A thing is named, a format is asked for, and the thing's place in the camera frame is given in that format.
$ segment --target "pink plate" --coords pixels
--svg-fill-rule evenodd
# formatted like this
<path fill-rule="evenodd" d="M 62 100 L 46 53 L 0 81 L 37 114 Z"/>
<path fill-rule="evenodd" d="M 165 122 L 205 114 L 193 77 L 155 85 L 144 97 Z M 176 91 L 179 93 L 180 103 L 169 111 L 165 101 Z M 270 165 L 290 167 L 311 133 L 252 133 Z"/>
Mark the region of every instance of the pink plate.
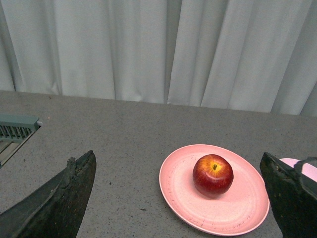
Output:
<path fill-rule="evenodd" d="M 294 165 L 299 161 L 297 159 L 291 159 L 291 158 L 283 158 L 280 160 L 286 163 L 287 165 L 289 165 L 290 167 L 294 167 Z M 317 168 L 316 167 L 306 163 L 303 165 L 302 173 L 317 182 Z"/>
<path fill-rule="evenodd" d="M 233 168 L 231 188 L 217 199 L 201 195 L 192 172 L 199 158 L 217 154 Z M 257 228 L 266 218 L 269 199 L 257 170 L 239 155 L 213 145 L 189 145 L 175 150 L 163 162 L 159 184 L 171 209 L 186 223 L 206 233 L 237 236 Z"/>

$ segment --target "gray countertop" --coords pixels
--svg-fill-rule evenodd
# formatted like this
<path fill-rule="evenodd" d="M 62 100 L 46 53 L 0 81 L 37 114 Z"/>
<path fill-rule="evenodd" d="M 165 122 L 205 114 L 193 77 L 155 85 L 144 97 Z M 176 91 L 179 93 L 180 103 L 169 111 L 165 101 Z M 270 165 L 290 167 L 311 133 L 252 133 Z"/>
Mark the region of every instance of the gray countertop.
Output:
<path fill-rule="evenodd" d="M 33 115 L 43 126 L 0 170 L 0 213 L 93 150 L 94 187 L 78 238 L 216 237 L 183 222 L 166 203 L 159 170 L 190 144 L 226 148 L 258 171 L 278 158 L 317 155 L 317 118 L 0 91 L 0 113 Z M 271 210 L 244 238 L 282 238 Z"/>

